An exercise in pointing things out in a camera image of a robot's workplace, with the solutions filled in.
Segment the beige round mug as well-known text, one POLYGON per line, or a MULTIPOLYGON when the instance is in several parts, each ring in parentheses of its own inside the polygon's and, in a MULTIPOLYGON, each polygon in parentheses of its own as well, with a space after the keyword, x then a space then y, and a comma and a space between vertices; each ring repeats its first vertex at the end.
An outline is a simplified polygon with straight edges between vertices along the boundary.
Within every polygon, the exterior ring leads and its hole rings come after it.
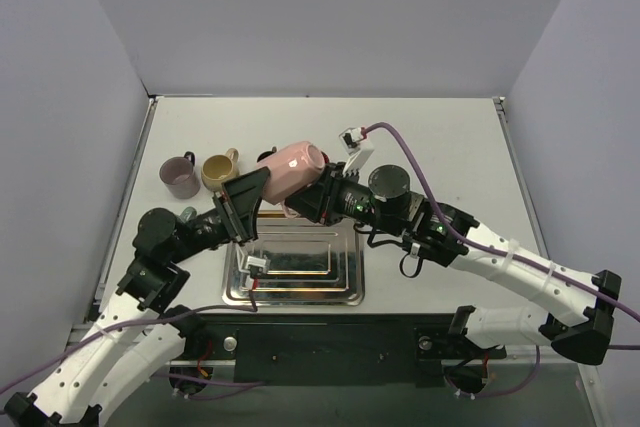
POLYGON ((215 192, 222 188, 224 182, 238 177, 238 159, 239 151, 236 148, 207 158, 201 167, 201 181, 204 187, 215 192))

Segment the pink faceted mug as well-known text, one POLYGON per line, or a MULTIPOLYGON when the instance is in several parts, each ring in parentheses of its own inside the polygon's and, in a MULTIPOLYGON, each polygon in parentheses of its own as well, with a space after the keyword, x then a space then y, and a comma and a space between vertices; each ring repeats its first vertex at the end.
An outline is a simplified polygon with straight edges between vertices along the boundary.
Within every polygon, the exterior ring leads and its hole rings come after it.
POLYGON ((326 166, 322 151, 309 141, 288 145, 262 157, 256 168, 270 172, 262 198, 271 205, 280 205, 287 218, 299 214, 285 206, 285 200, 299 190, 317 181, 326 166))

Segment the brown glazed mug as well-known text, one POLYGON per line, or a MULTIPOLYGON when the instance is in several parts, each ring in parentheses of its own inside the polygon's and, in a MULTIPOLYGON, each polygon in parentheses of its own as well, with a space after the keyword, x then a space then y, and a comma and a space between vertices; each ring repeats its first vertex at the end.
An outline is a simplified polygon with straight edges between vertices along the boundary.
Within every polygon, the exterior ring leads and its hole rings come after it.
POLYGON ((262 152, 258 157, 257 157, 257 166, 259 168, 265 166, 267 164, 267 159, 269 157, 271 157, 272 155, 274 155, 277 152, 277 147, 273 146, 270 150, 264 151, 262 152))

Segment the teal glazed mug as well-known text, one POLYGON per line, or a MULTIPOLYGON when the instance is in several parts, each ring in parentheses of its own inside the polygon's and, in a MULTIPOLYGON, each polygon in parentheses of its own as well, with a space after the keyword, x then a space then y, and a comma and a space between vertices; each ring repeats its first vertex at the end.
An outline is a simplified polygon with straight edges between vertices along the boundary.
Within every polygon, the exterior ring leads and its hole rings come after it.
POLYGON ((187 223, 193 220, 197 216, 197 210, 194 207, 186 207, 179 215, 179 220, 182 223, 187 223))

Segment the lilac mug black handle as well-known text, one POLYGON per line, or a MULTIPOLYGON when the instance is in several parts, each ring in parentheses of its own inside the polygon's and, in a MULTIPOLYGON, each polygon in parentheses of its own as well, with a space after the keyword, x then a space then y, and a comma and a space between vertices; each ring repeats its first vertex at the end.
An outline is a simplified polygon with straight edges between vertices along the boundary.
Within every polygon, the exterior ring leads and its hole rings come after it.
POLYGON ((200 191, 200 182, 195 154, 186 151, 182 156, 167 159, 159 169, 159 178, 176 199, 186 200, 196 196, 200 191))

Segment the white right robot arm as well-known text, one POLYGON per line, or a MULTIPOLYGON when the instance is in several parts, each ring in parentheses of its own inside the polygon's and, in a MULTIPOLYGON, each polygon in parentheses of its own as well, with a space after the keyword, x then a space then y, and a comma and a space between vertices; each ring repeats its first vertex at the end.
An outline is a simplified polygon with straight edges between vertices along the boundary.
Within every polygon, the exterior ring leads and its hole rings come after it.
POLYGON ((426 261, 493 282, 527 300, 516 308, 462 306, 447 330, 449 349, 468 356, 496 346, 549 346, 585 365, 601 364, 610 346, 621 278, 614 272, 575 271, 507 240, 473 216, 450 205, 430 205, 410 189, 408 173, 383 165, 362 185, 330 164, 312 185, 284 204, 303 218, 333 225, 349 218, 401 248, 419 264, 426 261))

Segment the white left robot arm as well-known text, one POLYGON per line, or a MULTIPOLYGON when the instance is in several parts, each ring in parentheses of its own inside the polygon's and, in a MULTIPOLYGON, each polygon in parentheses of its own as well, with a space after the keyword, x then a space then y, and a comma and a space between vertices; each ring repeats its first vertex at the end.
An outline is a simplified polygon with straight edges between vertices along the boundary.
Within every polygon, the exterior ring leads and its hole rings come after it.
POLYGON ((205 250, 257 237, 257 214, 270 171, 226 184, 214 207, 190 221, 165 208, 143 215, 135 256, 99 318, 68 351, 47 363, 51 374, 4 407, 16 426, 102 426, 153 373, 207 343, 198 310, 174 306, 190 275, 180 262, 205 250))

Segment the shiny steel tray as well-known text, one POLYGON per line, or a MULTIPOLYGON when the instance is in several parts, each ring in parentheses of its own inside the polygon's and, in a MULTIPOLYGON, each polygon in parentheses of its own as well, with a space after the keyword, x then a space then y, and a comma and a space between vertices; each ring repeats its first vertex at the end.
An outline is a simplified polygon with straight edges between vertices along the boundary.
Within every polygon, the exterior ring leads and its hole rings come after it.
POLYGON ((222 299, 229 305, 346 305, 361 303, 365 294, 363 241, 354 222, 330 227, 281 212, 259 213, 258 239, 245 245, 254 256, 270 260, 269 273, 254 291, 244 286, 237 268, 238 245, 227 247, 222 299))

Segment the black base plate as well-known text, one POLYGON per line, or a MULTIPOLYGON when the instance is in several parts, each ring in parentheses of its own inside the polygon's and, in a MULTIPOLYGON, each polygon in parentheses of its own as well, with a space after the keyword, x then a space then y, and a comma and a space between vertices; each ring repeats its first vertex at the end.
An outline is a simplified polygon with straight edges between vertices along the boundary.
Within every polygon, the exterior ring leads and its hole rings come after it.
POLYGON ((453 327, 451 314, 164 314, 119 360, 118 379, 168 366, 182 389, 214 384, 213 369, 233 367, 232 385, 439 387, 476 360, 503 359, 453 327))

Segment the aluminium frame rail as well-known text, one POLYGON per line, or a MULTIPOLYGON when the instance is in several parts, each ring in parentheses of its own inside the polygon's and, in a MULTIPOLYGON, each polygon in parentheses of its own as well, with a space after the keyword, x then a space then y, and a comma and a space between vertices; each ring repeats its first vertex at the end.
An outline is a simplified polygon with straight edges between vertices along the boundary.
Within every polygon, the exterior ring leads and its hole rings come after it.
MULTIPOLYGON (((393 124, 412 147, 442 201, 473 210, 494 229, 506 229, 522 248, 546 254, 526 168, 531 144, 523 122, 507 103, 489 99, 425 98, 206 98, 161 97, 143 137, 143 152, 119 240, 111 256, 97 306, 104 309, 133 257, 132 240, 142 214, 183 205, 164 193, 152 176, 172 152, 203 155, 235 146, 243 167, 262 151, 309 140, 331 156, 337 135, 348 127, 378 121, 393 124)), ((527 305, 519 295, 477 275, 426 262, 420 276, 399 272, 401 251, 372 250, 363 241, 365 294, 360 304, 312 306, 229 305, 222 299, 227 247, 206 251, 184 263, 190 280, 175 306, 213 303, 204 314, 451 314, 462 306, 487 309, 527 305)))

